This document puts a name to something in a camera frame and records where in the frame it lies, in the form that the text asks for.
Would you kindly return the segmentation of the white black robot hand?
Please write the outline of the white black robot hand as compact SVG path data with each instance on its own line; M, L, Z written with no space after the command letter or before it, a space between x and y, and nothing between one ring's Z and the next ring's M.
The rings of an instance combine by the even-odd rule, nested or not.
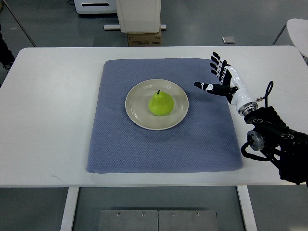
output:
M242 78L233 66L213 52L211 56L211 73L216 76L219 83L195 82L194 85L207 93L226 97L229 104L234 105L241 116L258 109L258 104L247 91Z

